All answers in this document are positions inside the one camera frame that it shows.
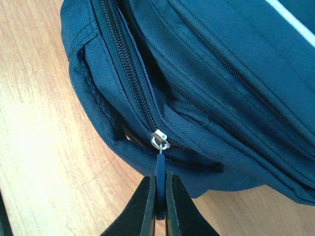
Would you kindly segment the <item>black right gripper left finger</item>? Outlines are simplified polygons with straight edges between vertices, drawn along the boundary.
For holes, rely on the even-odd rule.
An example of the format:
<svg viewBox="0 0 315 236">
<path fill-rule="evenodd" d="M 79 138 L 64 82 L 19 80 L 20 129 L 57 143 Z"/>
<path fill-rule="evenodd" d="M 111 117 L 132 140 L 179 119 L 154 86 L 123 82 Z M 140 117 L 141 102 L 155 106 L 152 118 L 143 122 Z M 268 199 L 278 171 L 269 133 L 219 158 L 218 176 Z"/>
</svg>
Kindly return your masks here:
<svg viewBox="0 0 315 236">
<path fill-rule="evenodd" d="M 122 213 L 101 235 L 154 236 L 155 195 L 155 177 L 144 177 Z"/>
</svg>

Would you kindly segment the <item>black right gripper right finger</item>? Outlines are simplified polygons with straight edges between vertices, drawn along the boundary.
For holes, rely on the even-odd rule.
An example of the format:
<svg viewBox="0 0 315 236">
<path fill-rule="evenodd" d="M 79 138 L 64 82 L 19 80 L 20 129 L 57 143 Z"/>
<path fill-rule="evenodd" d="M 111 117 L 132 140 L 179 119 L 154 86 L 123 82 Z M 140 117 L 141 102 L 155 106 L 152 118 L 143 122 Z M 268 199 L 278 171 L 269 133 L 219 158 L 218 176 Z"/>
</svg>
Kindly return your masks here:
<svg viewBox="0 0 315 236">
<path fill-rule="evenodd" d="M 180 178 L 167 173 L 166 178 L 167 236 L 218 236 L 219 233 L 201 215 Z"/>
</svg>

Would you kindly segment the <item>navy blue student backpack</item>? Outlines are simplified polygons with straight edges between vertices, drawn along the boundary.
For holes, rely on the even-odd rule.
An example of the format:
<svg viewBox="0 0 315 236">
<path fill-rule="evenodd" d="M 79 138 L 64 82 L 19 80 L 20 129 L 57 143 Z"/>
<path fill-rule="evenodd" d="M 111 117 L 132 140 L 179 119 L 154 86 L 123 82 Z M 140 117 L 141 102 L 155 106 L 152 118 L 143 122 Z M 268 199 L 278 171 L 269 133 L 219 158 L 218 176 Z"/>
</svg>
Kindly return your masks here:
<svg viewBox="0 0 315 236">
<path fill-rule="evenodd" d="M 94 128 L 192 198 L 268 185 L 315 204 L 312 0 L 65 0 L 61 36 Z"/>
</svg>

